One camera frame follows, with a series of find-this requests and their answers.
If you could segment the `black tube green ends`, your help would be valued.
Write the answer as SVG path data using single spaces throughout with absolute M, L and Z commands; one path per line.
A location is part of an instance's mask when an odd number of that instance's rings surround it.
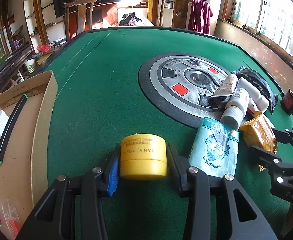
M 27 94 L 23 94 L 21 98 L 19 99 L 18 103 L 14 107 L 11 115 L 9 116 L 8 122 L 6 123 L 6 126 L 4 127 L 4 131 L 2 133 L 1 139 L 0 139 L 0 164 L 2 165 L 4 160 L 4 155 L 6 152 L 6 148 L 9 142 L 9 139 L 11 137 L 11 133 L 14 129 L 15 123 L 25 106 L 25 103 L 28 100 Z

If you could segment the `cardboard box tray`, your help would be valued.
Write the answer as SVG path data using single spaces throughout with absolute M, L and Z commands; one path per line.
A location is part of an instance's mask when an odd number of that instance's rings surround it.
M 53 72 L 47 71 L 0 95 L 0 111 L 7 115 L 23 94 L 28 96 L 0 164 L 0 232 L 7 239 L 13 236 L 4 218 L 4 208 L 12 205 L 23 224 L 48 188 L 48 134 L 57 90 Z

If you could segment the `wooden chair left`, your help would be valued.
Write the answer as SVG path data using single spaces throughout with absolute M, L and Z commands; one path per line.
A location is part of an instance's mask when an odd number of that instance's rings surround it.
M 85 31 L 85 25 L 86 25 L 86 6 L 87 4 L 90 5 L 90 14 L 89 14 L 89 30 L 92 29 L 92 18 L 93 18 L 93 7 L 94 3 L 97 0 L 74 0 L 69 3 L 64 3 L 63 6 L 65 7 L 65 16 L 64 16 L 64 22 L 65 22 L 65 33 L 66 33 L 66 40 L 69 41 L 70 33 L 69 33 L 69 14 L 70 14 L 70 8 L 76 6 L 77 7 L 77 13 L 78 13 L 78 25 L 76 34 L 82 33 Z

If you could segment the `wooden chair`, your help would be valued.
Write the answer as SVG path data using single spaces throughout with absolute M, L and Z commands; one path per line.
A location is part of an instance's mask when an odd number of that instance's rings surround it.
M 87 4 L 90 5 L 90 14 L 89 14 L 89 30 L 92 29 L 92 18 L 93 18 L 93 7 L 94 3 L 97 0 L 74 0 L 69 3 L 64 3 L 63 6 L 65 7 L 65 16 L 64 16 L 64 22 L 65 22 L 65 33 L 66 33 L 66 40 L 69 41 L 70 33 L 69 33 L 69 14 L 70 14 L 70 8 L 76 6 L 77 7 L 77 13 L 78 13 L 78 25 L 76 34 L 82 33 L 85 31 L 85 25 L 86 25 L 86 6 Z
M 159 26 L 163 26 L 164 8 L 166 0 L 161 2 L 161 10 L 159 17 Z M 187 27 L 188 7 L 193 0 L 174 0 L 174 9 L 172 16 L 172 28 L 185 29 Z

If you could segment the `maroon cloth on chair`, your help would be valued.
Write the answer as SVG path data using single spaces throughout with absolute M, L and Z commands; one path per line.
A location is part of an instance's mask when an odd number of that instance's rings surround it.
M 213 12 L 207 1 L 193 0 L 188 24 L 188 30 L 197 33 L 210 34 L 210 18 Z

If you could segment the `red plastic bag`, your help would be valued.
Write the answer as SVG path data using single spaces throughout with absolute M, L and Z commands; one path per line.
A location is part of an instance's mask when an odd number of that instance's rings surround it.
M 50 51 L 51 46 L 50 45 L 38 45 L 36 47 L 36 49 L 41 53 L 47 53 L 48 51 Z

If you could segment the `large white lotion bottle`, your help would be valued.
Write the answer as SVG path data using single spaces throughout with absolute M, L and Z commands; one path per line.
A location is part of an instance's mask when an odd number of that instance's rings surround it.
M 264 113 L 268 109 L 270 102 L 261 94 L 260 90 L 245 78 L 241 77 L 236 87 L 243 88 L 249 93 L 250 98 L 252 98 L 259 111 Z

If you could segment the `white bottle with label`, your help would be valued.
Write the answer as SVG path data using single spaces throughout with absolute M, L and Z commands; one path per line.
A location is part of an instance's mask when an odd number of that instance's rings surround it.
M 246 115 L 249 99 L 247 90 L 235 88 L 233 95 L 226 104 L 220 122 L 237 131 Z

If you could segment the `black foil pouch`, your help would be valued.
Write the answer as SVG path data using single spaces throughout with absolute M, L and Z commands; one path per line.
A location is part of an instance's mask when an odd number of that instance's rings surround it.
M 242 66 L 239 70 L 232 72 L 238 78 L 243 77 L 253 86 L 255 86 L 260 93 L 269 101 L 268 110 L 273 114 L 275 107 L 278 103 L 278 94 L 274 94 L 268 82 L 255 70 Z

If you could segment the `dark clothes pile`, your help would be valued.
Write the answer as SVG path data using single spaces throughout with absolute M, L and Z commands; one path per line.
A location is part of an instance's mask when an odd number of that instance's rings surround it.
M 141 25 L 143 20 L 136 16 L 135 12 L 129 12 L 128 14 L 123 14 L 120 20 L 120 26 L 137 26 Z

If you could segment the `yellow snack packet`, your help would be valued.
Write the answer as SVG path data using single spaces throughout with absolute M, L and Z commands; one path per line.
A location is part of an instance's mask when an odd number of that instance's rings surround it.
M 277 140 L 274 135 L 274 125 L 264 115 L 256 112 L 253 119 L 246 121 L 239 128 L 248 147 L 257 146 L 270 153 L 278 152 Z

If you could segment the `yellow cream jar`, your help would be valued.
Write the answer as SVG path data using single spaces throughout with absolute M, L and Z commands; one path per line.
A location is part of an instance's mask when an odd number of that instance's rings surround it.
M 166 142 L 153 134 L 134 134 L 121 142 L 120 177 L 155 180 L 167 176 Z

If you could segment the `window frame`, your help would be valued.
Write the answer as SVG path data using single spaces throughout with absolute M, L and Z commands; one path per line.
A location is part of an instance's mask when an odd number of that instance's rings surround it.
M 293 63 L 293 0 L 222 0 L 220 17 L 257 36 Z

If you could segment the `round mahjong table console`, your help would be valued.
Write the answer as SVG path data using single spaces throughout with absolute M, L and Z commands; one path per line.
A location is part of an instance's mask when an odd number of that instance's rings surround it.
M 164 114 L 198 128 L 205 117 L 220 120 L 226 101 L 212 95 L 229 74 L 204 57 L 167 53 L 143 63 L 138 82 L 148 100 Z

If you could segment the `teal cartoon tissue pack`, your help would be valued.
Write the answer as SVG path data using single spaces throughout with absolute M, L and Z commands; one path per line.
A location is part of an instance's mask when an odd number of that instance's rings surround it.
M 209 176 L 235 175 L 239 132 L 215 119 L 205 117 L 198 128 L 189 164 Z

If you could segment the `wooden chair right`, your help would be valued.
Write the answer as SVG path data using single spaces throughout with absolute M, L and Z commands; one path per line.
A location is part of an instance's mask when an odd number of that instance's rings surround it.
M 161 2 L 161 10 L 159 17 L 159 26 L 163 26 L 164 8 L 166 0 Z M 188 7 L 193 0 L 174 0 L 174 9 L 172 16 L 172 28 L 185 29 L 187 27 Z

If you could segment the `beige cosmetic tube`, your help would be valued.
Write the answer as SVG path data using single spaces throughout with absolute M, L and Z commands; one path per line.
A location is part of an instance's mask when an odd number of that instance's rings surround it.
M 211 97 L 218 98 L 232 96 L 237 83 L 238 77 L 235 74 L 228 75 Z

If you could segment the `red motor with beige roller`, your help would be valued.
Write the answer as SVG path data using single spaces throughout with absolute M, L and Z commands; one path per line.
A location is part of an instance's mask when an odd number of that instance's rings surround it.
M 287 115 L 293 114 L 293 86 L 288 88 L 280 103 Z

